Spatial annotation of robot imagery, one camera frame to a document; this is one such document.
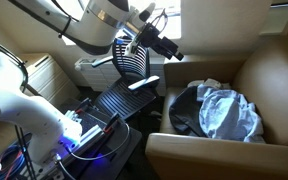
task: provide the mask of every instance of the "beige armchair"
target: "beige armchair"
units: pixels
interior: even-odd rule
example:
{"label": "beige armchair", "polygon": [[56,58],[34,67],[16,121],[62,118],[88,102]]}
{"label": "beige armchair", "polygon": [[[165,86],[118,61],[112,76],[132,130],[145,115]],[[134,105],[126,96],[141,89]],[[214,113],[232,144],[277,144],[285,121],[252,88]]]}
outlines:
{"label": "beige armchair", "polygon": [[[160,133],[151,134],[146,146],[161,179],[288,179],[288,37],[266,43],[250,57],[225,57],[186,56],[164,65]],[[267,144],[176,134],[170,104],[190,81],[207,78],[230,82],[255,103]]]}

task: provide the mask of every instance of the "chair armrest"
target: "chair armrest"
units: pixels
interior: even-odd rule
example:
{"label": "chair armrest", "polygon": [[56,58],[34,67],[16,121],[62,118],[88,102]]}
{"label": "chair armrest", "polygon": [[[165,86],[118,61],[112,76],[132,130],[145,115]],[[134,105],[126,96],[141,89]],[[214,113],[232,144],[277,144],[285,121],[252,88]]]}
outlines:
{"label": "chair armrest", "polygon": [[94,62],[92,63],[92,67],[93,67],[93,68],[96,68],[96,67],[98,67],[98,66],[100,66],[100,65],[102,65],[102,64],[104,64],[104,63],[107,63],[107,62],[109,62],[109,61],[112,61],[112,59],[113,59],[113,56],[108,56],[108,57],[103,58],[103,59],[97,59],[96,61],[94,61]]}
{"label": "chair armrest", "polygon": [[166,88],[186,87],[194,80],[213,78],[223,83],[233,81],[249,54],[223,56],[186,55],[182,61],[165,60],[164,77]]}
{"label": "chair armrest", "polygon": [[288,146],[153,133],[146,156],[161,179],[288,178]]}
{"label": "chair armrest", "polygon": [[158,82],[159,82],[159,80],[160,80],[160,78],[158,76],[151,76],[149,78],[142,79],[140,81],[137,81],[136,83],[133,83],[133,84],[129,85],[128,89],[134,91],[137,88],[145,87],[145,86],[156,87]]}

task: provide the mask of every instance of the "black chair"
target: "black chair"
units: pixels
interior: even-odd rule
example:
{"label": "black chair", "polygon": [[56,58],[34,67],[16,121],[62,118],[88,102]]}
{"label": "black chair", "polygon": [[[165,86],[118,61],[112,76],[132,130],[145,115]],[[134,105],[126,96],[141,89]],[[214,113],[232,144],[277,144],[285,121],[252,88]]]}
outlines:
{"label": "black chair", "polygon": [[103,91],[93,104],[109,116],[117,112],[124,121],[128,121],[132,115],[159,97],[155,90],[159,77],[150,76],[148,49],[138,46],[134,57],[124,56],[130,42],[127,37],[116,38],[112,45],[113,56],[92,64],[98,67],[112,61],[120,73],[121,78]]}

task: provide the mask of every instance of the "blue cloth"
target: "blue cloth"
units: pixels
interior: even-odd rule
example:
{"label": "blue cloth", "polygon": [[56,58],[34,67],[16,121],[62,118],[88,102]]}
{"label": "blue cloth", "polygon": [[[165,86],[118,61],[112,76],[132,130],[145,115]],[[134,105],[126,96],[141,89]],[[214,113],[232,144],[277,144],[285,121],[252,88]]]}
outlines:
{"label": "blue cloth", "polygon": [[233,90],[220,90],[200,85],[197,101],[203,101],[199,121],[204,133],[215,139],[265,143],[261,117],[254,103]]}

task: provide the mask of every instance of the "black bag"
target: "black bag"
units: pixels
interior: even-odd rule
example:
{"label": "black bag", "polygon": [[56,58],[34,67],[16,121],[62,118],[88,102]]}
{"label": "black bag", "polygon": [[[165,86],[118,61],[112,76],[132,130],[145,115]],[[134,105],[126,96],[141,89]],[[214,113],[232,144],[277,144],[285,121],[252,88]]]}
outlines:
{"label": "black bag", "polygon": [[178,134],[206,137],[199,122],[202,102],[197,102],[196,97],[197,86],[184,89],[170,106],[170,121]]}

